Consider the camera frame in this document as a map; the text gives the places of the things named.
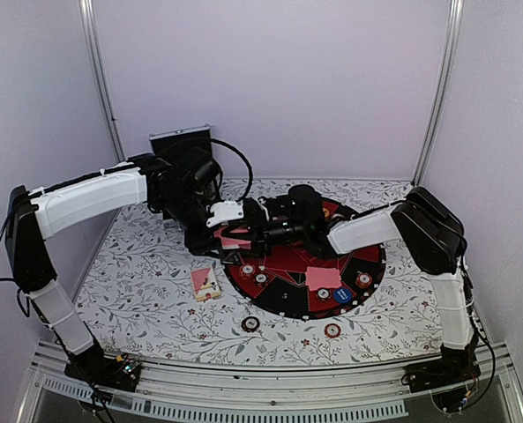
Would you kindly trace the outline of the red playing card deck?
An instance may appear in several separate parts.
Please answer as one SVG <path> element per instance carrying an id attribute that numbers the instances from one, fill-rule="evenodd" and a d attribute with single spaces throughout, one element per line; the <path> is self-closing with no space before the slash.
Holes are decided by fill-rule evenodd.
<path id="1" fill-rule="evenodd" d="M 246 228 L 236 228 L 229 234 L 223 234 L 225 227 L 220 227 L 214 232 L 214 237 L 220 239 L 221 247 L 224 250 L 245 249 L 251 250 L 251 240 L 240 239 L 237 235 L 248 234 Z"/>

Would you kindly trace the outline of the dark chips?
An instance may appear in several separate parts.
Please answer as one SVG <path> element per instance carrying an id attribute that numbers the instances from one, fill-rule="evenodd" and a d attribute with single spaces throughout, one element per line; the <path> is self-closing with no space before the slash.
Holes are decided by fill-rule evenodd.
<path id="1" fill-rule="evenodd" d="M 254 282 L 258 286 L 263 286 L 267 283 L 268 277 L 264 273 L 258 273 L 254 277 Z"/>
<path id="2" fill-rule="evenodd" d="M 320 301 L 327 301 L 331 297 L 331 293 L 328 289 L 321 288 L 317 291 L 317 297 Z"/>

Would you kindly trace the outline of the orange chips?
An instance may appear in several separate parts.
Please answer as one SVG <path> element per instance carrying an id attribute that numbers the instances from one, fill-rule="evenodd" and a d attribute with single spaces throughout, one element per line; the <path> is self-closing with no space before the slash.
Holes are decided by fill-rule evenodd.
<path id="1" fill-rule="evenodd" d="M 241 278 L 251 278 L 256 274 L 256 267 L 251 264 L 244 264 L 239 268 Z"/>
<path id="2" fill-rule="evenodd" d="M 373 284 L 373 278 L 369 273 L 358 273 L 355 279 L 355 284 L 360 289 L 367 289 Z"/>

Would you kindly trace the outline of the blue small blind button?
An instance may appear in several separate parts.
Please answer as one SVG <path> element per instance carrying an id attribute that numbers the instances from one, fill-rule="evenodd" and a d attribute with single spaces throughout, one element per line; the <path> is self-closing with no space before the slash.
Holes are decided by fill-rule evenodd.
<path id="1" fill-rule="evenodd" d="M 353 294 L 349 288 L 340 287 L 333 290 L 332 297 L 339 304 L 346 304 L 353 299 Z"/>

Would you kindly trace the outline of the dark red chip stack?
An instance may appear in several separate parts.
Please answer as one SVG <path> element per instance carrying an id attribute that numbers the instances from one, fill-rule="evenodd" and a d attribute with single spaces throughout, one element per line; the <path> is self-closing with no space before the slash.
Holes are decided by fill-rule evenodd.
<path id="1" fill-rule="evenodd" d="M 241 322 L 242 329 L 245 332 L 254 332 L 260 326 L 260 321 L 255 316 L 248 316 Z"/>

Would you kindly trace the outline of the orange chip stack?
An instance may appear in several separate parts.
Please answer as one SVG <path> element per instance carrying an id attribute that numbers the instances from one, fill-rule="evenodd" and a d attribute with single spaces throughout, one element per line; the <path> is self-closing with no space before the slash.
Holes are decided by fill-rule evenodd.
<path id="1" fill-rule="evenodd" d="M 336 323 L 328 323 L 324 328 L 324 332 L 328 338 L 337 338 L 341 334 L 341 328 Z"/>

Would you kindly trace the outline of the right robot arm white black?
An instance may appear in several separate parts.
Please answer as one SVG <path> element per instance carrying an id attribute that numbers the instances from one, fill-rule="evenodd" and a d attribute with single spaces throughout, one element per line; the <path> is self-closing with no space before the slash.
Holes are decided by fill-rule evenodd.
<path id="1" fill-rule="evenodd" d="M 385 244 L 402 241 L 432 285 L 442 325 L 440 358 L 408 367 L 406 382 L 420 389 L 475 375 L 464 229 L 426 189 L 359 213 L 302 184 L 282 196 L 246 199 L 244 213 L 234 233 L 245 247 L 224 271 L 255 307 L 323 321 L 323 337 L 335 343 L 347 334 L 339 317 L 360 310 L 384 280 Z"/>

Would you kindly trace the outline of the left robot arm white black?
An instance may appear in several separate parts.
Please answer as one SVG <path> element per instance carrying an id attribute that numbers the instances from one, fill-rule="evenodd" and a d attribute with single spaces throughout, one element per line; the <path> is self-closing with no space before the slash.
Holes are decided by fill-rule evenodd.
<path id="1" fill-rule="evenodd" d="M 0 230 L 0 248 L 8 257 L 13 283 L 54 332 L 71 365 L 90 382 L 103 382 L 113 361 L 75 311 L 60 285 L 49 248 L 66 233 L 72 247 L 60 254 L 67 267 L 86 264 L 102 230 L 102 216 L 124 206 L 146 204 L 182 225 L 185 247 L 196 256 L 219 249 L 207 225 L 207 205 L 220 199 L 223 172 L 212 155 L 191 147 L 172 162 L 152 153 L 132 156 L 112 167 L 49 187 L 15 187 Z M 73 247 L 79 247 L 76 253 Z"/>

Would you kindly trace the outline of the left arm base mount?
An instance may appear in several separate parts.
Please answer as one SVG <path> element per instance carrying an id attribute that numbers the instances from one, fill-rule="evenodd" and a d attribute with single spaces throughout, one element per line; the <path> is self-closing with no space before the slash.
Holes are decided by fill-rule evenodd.
<path id="1" fill-rule="evenodd" d="M 121 355 L 109 358 L 103 352 L 73 354 L 64 374 L 91 386 L 134 392 L 141 375 L 141 362 Z"/>

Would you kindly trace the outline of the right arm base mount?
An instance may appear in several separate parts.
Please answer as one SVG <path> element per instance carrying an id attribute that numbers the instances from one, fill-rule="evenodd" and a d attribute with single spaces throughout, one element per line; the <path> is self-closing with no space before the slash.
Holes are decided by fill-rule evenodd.
<path id="1" fill-rule="evenodd" d="M 412 393 L 444 388 L 433 395 L 433 403 L 441 412 L 455 413 L 468 405 L 480 375 L 475 360 L 462 367 L 459 362 L 437 359 L 404 367 L 400 383 Z"/>

